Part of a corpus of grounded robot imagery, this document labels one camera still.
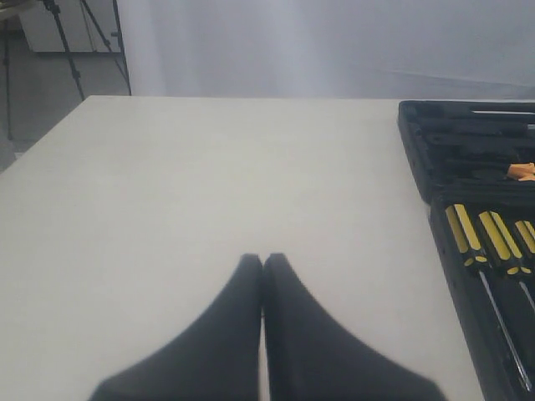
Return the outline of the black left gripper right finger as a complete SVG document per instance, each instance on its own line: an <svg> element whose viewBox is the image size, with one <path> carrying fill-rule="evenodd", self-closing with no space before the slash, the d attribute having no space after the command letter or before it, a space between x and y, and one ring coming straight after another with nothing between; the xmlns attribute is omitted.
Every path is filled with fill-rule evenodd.
<svg viewBox="0 0 535 401"><path fill-rule="evenodd" d="M273 400L443 400L439 387L386 358L340 325L287 257L263 268L267 369Z"/></svg>

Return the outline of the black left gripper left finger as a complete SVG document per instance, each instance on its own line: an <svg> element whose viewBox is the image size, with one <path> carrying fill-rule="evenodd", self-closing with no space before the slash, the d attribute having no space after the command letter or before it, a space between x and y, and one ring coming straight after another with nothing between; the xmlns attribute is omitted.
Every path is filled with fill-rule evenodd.
<svg viewBox="0 0 535 401"><path fill-rule="evenodd" d="M257 400L262 263L241 256L212 304L148 358L104 380L93 400Z"/></svg>

